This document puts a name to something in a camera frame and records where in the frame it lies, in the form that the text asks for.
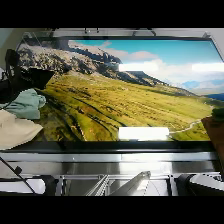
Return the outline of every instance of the green grass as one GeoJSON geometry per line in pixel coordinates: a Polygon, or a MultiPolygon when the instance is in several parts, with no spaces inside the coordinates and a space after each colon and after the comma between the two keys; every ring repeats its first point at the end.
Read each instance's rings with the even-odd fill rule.
{"type": "MultiPolygon", "coordinates": [[[[178,96],[176,88],[148,87],[102,76],[63,75],[52,79],[41,108],[47,140],[114,141],[121,126],[162,126],[182,130],[208,116],[221,101],[178,96]]],[[[172,135],[178,140],[208,140],[202,124],[172,135]]]]}

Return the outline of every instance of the beige glove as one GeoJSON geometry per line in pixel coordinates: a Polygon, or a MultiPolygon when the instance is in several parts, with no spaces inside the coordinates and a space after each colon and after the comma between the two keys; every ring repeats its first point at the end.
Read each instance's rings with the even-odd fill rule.
{"type": "Polygon", "coordinates": [[[0,150],[11,149],[31,141],[42,130],[42,126],[0,110],[0,150]]]}

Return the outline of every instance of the blue sky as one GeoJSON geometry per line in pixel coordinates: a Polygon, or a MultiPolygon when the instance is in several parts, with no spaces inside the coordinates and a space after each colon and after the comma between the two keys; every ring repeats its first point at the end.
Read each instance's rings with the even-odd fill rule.
{"type": "Polygon", "coordinates": [[[129,54],[146,51],[157,55],[168,65],[188,63],[219,63],[222,62],[215,46],[210,41],[184,40],[76,40],[85,45],[106,47],[126,51],[129,54]]]}

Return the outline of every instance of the screen bezel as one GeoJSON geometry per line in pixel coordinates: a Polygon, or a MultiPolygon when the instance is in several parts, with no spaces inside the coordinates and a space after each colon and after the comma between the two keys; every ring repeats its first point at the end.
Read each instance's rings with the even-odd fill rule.
{"type": "MultiPolygon", "coordinates": [[[[36,38],[23,38],[26,42],[37,41],[36,38]]],[[[220,58],[223,60],[214,41],[210,37],[175,37],[175,36],[63,36],[63,37],[38,37],[41,41],[57,40],[185,40],[185,41],[210,41],[213,43],[220,58]]],[[[211,141],[102,141],[102,142],[52,142],[31,141],[4,152],[17,153],[143,153],[143,152],[212,152],[215,151],[211,141]]]]}

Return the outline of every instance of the television screen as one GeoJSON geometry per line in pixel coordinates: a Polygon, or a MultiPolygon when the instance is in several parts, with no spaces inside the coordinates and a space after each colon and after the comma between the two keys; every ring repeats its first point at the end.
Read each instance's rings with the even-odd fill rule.
{"type": "Polygon", "coordinates": [[[36,89],[47,100],[37,141],[125,141],[130,127],[207,141],[201,119],[224,106],[223,61],[208,39],[27,39],[18,53],[25,69],[55,71],[36,89]]]}

